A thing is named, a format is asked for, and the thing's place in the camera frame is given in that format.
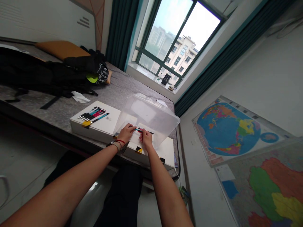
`building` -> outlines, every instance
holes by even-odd
[[[170,49],[174,39],[175,35],[171,32],[167,33],[162,27],[153,26],[145,49],[162,61],[170,51],[165,65],[183,75],[199,51],[195,49],[196,44],[189,36],[179,37],[174,47]],[[154,73],[158,72],[159,64],[144,55],[140,59],[140,64]],[[160,69],[158,76],[163,78],[167,73],[172,76],[169,83],[174,85],[178,81],[178,77],[165,68]]]
[[[180,75],[183,75],[199,52],[197,49],[195,49],[195,46],[195,42],[192,41],[189,36],[183,36],[182,38],[179,37],[174,47],[171,49],[165,64]],[[175,84],[178,80],[177,76],[173,75],[164,68],[161,69],[161,73],[163,75],[161,76],[162,78],[166,75],[166,73],[172,76],[169,81],[171,84]]]

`white box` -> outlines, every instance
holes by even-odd
[[[91,124],[89,127],[82,126],[84,121],[77,118],[84,113],[90,112],[96,106],[106,110],[105,113],[110,114]],[[79,135],[86,136],[108,144],[114,140],[114,129],[117,124],[120,112],[120,110],[117,110],[100,101],[95,101],[70,119],[72,131]]]
[[[136,144],[130,141],[125,149],[124,155],[150,166],[147,151],[142,147],[142,144]],[[156,152],[167,170],[171,170],[175,167],[174,141],[171,138],[167,137],[156,149]]]

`window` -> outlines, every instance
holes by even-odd
[[[180,57],[177,57],[177,59],[175,60],[174,65],[177,65],[177,64],[179,63],[180,60],[181,60],[181,58],[180,58]]]
[[[187,58],[185,59],[185,62],[188,63],[190,60],[191,60],[191,58],[190,58],[190,57],[187,57]]]
[[[183,56],[183,54],[185,53],[185,51],[187,50],[188,46],[184,45],[183,49],[181,50],[180,54]]]
[[[204,1],[196,0],[153,0],[150,14],[144,17],[148,26],[141,27],[135,47],[138,52],[132,60],[157,76],[174,75],[173,83],[178,86],[226,18],[212,6],[204,5]],[[178,65],[180,61],[188,63],[186,68]]]
[[[171,50],[171,52],[175,53],[176,49],[177,48],[174,46],[173,49]]]

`black pants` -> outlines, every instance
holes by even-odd
[[[85,158],[72,151],[66,152],[57,167],[45,180],[44,187],[57,177],[82,162]],[[140,169],[125,165],[112,179],[111,188],[94,227],[97,226],[137,226],[138,200],[141,194],[143,177]],[[66,223],[70,226],[72,217]]]

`hand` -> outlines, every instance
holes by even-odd
[[[152,148],[152,134],[145,129],[142,130],[142,133],[139,137],[140,141],[143,143],[146,149]]]
[[[136,128],[136,126],[133,126],[132,124],[128,123],[123,129],[121,129],[117,139],[128,143]]]

